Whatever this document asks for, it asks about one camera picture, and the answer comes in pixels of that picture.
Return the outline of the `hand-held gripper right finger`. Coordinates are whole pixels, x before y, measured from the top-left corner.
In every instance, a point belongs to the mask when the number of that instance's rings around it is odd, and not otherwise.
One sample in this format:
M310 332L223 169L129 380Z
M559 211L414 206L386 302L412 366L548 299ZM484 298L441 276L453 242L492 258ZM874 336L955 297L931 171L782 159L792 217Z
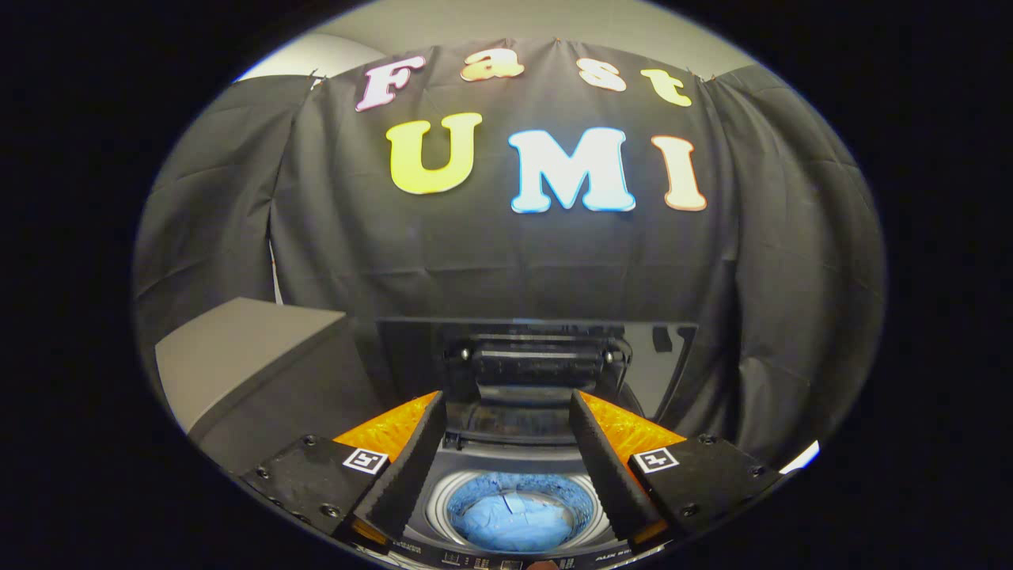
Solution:
M723 438L677 435L579 390L569 425L605 516L636 554L729 523L784 480Z

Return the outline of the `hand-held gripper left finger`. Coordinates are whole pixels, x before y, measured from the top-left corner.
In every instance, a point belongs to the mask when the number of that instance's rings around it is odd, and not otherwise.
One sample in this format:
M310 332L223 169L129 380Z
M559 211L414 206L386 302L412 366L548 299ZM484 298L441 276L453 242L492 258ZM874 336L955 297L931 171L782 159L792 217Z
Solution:
M240 480L304 526L384 554L402 540L445 432L445 394L433 392L336 438L301 435Z

